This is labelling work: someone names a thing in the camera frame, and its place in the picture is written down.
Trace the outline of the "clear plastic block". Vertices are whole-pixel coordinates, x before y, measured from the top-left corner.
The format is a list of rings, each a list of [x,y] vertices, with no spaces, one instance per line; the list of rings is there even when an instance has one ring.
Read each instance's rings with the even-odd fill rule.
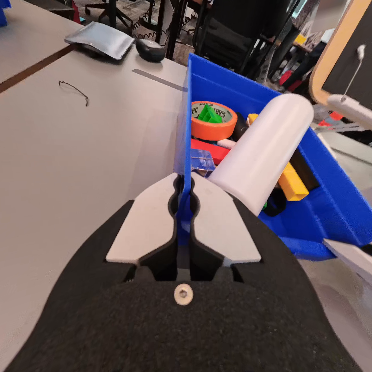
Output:
[[[194,149],[190,150],[191,172],[198,173],[203,178],[208,178],[215,170],[215,164],[209,151]]]

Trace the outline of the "orange tape roll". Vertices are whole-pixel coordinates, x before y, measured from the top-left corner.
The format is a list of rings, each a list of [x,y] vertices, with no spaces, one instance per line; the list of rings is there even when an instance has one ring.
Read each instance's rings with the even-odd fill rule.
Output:
[[[205,105],[213,107],[215,112],[221,116],[222,123],[208,123],[197,119]],[[193,101],[191,103],[191,135],[193,137],[207,141],[227,139],[232,135],[236,122],[236,112],[225,105],[212,101]]]

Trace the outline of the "grey tape strip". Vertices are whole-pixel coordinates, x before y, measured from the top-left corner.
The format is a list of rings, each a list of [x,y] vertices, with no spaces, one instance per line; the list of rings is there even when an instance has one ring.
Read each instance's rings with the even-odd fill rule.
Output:
[[[156,81],[156,82],[158,82],[160,84],[163,84],[165,86],[168,86],[168,87],[171,87],[173,89],[176,89],[178,91],[188,92],[188,88],[187,87],[181,86],[181,85],[177,85],[177,84],[172,83],[170,81],[167,81],[167,80],[165,80],[163,78],[160,78],[160,77],[157,77],[155,75],[152,75],[152,74],[150,74],[148,72],[145,72],[145,71],[142,71],[142,70],[139,70],[139,69],[133,69],[132,72],[134,72],[134,73],[136,73],[136,74],[138,74],[138,75],[140,75],[142,77],[146,77],[146,78],[148,78],[148,79],[150,79],[152,81]]]

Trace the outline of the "red bar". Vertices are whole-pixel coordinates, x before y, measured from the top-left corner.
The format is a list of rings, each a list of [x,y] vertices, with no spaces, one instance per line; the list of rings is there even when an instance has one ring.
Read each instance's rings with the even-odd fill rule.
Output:
[[[195,150],[208,151],[215,165],[219,165],[221,161],[226,157],[226,155],[230,152],[230,149],[199,141],[197,139],[191,139],[191,148]]]

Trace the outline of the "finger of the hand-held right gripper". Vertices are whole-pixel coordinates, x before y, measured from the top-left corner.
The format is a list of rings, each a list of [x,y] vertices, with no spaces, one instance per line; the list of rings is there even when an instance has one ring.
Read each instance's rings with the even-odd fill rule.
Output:
[[[330,239],[323,244],[343,263],[372,285],[372,257],[355,245]]]

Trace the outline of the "yellow square bar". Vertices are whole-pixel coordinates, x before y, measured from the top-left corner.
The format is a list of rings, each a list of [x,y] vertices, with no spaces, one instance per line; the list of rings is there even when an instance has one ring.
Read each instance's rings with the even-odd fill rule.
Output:
[[[253,123],[257,130],[250,133],[249,195],[263,199],[263,206],[267,200],[268,205],[274,203],[269,198],[276,198],[276,192],[279,199],[284,195],[284,203],[302,200],[309,191],[290,164],[290,158],[308,128],[304,125],[307,121],[288,114],[274,119],[264,113],[258,120],[258,125]]]

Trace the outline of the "black computer mouse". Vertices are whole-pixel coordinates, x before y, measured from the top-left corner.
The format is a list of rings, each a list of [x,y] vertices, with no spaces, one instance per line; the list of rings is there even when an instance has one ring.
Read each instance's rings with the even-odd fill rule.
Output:
[[[138,39],[136,41],[136,49],[142,59],[151,63],[163,61],[166,55],[164,46],[148,39]]]

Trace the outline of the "black office chair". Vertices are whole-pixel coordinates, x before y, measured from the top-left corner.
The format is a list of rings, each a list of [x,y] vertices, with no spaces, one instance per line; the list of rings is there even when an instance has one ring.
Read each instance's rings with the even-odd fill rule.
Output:
[[[194,53],[234,72],[255,79],[263,62],[260,43],[280,45],[296,1],[191,1],[198,15]]]

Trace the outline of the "bright green hollow block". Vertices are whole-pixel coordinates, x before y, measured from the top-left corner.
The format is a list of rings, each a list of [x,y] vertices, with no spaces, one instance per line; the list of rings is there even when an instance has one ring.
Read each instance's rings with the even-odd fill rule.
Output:
[[[222,118],[218,115],[212,106],[205,105],[197,117],[198,120],[208,123],[222,123]]]

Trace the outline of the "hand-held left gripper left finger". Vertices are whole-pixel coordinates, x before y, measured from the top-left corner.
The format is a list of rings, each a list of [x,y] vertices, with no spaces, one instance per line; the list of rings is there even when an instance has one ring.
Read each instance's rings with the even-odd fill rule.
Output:
[[[148,267],[158,281],[177,277],[179,175],[172,173],[133,200],[105,260]]]

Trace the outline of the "black square bar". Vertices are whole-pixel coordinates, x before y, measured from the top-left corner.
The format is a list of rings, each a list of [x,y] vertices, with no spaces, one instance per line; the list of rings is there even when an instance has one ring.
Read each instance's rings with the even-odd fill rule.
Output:
[[[298,148],[293,153],[290,164],[309,192],[320,187],[318,180]]]

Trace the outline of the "wood-rimmed dark board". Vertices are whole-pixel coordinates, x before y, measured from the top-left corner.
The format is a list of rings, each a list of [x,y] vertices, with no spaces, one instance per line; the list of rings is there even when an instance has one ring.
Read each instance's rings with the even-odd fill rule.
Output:
[[[326,105],[329,96],[346,93],[371,110],[371,50],[371,1],[349,1],[311,74],[311,98]]]

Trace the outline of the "grey pouch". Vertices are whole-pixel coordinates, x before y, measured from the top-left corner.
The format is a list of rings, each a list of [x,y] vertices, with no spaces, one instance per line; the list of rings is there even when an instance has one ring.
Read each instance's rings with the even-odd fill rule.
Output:
[[[66,36],[68,44],[78,44],[88,50],[119,61],[131,48],[135,39],[108,25],[90,22],[88,25]]]

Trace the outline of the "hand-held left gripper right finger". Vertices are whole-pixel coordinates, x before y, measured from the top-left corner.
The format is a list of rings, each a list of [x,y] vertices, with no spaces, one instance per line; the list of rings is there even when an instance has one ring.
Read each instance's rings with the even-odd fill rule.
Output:
[[[192,280],[210,281],[220,267],[258,263],[253,238],[227,192],[192,174],[189,257]]]

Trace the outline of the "white cylinder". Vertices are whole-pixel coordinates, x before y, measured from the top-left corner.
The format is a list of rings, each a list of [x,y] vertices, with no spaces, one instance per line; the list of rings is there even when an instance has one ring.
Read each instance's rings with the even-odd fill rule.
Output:
[[[305,97],[293,93],[276,96],[209,181],[258,216],[313,118],[313,106]]]

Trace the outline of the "white desk stand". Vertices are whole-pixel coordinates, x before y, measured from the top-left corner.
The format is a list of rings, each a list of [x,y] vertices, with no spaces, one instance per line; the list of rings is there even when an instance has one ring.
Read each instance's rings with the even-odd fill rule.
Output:
[[[312,129],[340,165],[350,174],[371,174],[371,110],[344,95],[313,109]]]

